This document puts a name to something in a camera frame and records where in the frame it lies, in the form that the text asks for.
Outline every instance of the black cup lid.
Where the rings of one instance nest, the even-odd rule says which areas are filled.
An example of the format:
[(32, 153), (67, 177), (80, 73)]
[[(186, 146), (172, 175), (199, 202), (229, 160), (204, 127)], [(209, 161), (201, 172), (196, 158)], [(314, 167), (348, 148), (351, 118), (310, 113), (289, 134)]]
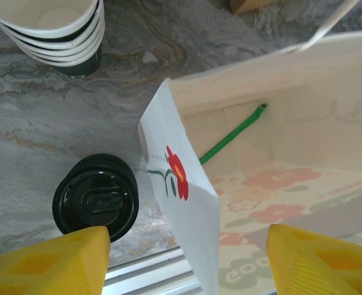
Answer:
[(117, 157), (107, 154), (87, 157), (58, 186), (52, 213), (64, 234), (90, 226), (106, 226), (111, 241), (118, 240), (137, 217), (135, 177)]

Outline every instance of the marble floor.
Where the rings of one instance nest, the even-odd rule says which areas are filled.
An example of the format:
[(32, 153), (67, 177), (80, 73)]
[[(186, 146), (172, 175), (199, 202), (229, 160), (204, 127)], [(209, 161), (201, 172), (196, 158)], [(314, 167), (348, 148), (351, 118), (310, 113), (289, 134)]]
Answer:
[[(0, 254), (61, 235), (51, 213), (81, 158), (107, 152), (135, 172), (141, 208), (111, 264), (175, 247), (141, 157), (136, 124), (166, 77), (205, 71), (305, 41), (341, 0), (282, 0), (241, 16), (226, 0), (104, 0), (103, 61), (70, 79), (0, 30)], [(362, 30), (362, 0), (334, 31)]]

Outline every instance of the green straw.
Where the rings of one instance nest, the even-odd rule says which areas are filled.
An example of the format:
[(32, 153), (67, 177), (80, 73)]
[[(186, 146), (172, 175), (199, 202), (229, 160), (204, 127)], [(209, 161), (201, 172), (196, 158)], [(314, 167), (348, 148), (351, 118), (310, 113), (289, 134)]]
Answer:
[(207, 163), (214, 155), (216, 155), (222, 148), (227, 146), (234, 138), (236, 138), (242, 131), (248, 128), (250, 125), (255, 123), (261, 116), (262, 112), (267, 107), (266, 103), (260, 105), (253, 114), (243, 121), (236, 129), (231, 131), (225, 138), (223, 138), (216, 146), (200, 158), (201, 165)]

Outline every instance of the green stem print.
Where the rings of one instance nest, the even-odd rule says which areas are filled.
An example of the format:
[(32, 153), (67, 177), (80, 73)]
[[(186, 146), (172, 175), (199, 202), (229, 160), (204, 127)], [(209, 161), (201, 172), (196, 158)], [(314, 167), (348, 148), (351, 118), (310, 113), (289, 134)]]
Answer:
[[(160, 175), (160, 176), (163, 178), (163, 180), (164, 180), (164, 187), (166, 188), (166, 195), (167, 195), (167, 197), (168, 197), (167, 178), (168, 178), (168, 176), (170, 176), (170, 175), (176, 177), (176, 175), (174, 174), (173, 170), (168, 169), (165, 174), (163, 174), (161, 171), (158, 171), (158, 170), (148, 170), (148, 172), (149, 172), (150, 174)], [(175, 188), (174, 179), (173, 179), (172, 177), (170, 177), (170, 181), (171, 181), (171, 190), (173, 191), (174, 197), (176, 197), (176, 188)]]

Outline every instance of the red flower print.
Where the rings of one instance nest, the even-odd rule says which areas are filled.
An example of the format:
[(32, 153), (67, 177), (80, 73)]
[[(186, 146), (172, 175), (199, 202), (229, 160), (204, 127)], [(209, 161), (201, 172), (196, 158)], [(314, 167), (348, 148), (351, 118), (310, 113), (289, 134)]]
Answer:
[(256, 219), (257, 222), (270, 224), (302, 216), (304, 209), (303, 205), (271, 205), (265, 210), (249, 214), (249, 217)]
[(189, 184), (187, 183), (186, 179), (186, 172), (183, 168), (183, 165), (179, 159), (179, 157), (176, 154), (173, 154), (171, 152), (171, 149), (167, 146), (167, 152), (168, 152), (168, 164), (171, 167), (171, 170), (173, 170), (176, 179), (178, 180), (178, 194), (179, 198), (184, 198), (185, 201), (189, 198)]
[(260, 204), (260, 202), (258, 202), (258, 201), (245, 200), (245, 201), (241, 201), (241, 202), (230, 203), (230, 204), (228, 204), (228, 207), (229, 207), (229, 211), (231, 211), (231, 212), (239, 212), (239, 211), (253, 210), (259, 204)]
[(321, 176), (309, 168), (296, 168), (290, 170), (265, 170), (254, 175), (242, 184), (248, 187), (262, 187), (264, 189), (278, 190), (290, 187), (301, 181), (313, 180)]

